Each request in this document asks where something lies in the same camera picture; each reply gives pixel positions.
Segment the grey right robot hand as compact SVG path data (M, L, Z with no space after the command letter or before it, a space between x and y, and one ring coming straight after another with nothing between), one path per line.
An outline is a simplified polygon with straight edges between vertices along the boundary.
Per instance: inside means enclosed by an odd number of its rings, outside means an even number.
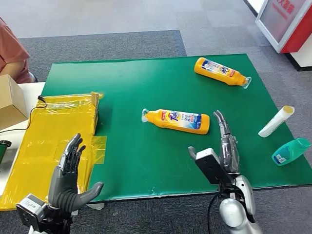
M233 136L227 120L224 115L216 110L213 113L218 120L221 132L221 153L217 155L214 149L207 148L200 152L196 152L193 146L188 147L189 154L195 162L199 161L208 163L209 159L212 163L216 163L216 168L221 168L225 171L227 175L239 176L239 172L239 154L237 149L237 141Z

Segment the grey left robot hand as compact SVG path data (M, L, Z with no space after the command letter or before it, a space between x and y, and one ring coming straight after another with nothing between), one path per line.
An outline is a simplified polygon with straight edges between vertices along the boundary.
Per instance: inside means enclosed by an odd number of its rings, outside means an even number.
M78 167L85 146L80 146L83 139L80 133L74 135L61 154L60 162L54 169L49 192L48 204L55 209L72 213L97 197L103 188L97 182L91 189L79 193Z

